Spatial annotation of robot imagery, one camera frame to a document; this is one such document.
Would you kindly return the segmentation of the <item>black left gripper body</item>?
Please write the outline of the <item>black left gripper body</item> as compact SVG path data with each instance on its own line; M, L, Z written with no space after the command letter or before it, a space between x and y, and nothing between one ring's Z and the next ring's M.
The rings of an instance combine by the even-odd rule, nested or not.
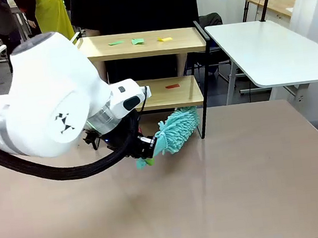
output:
M127 145L126 156L140 156L141 141L138 139L139 133L139 113L133 111L128 113L121 122L108 134L103 135L103 141L107 144L107 147L113 151L116 151L125 145L125 142L129 136L131 141Z

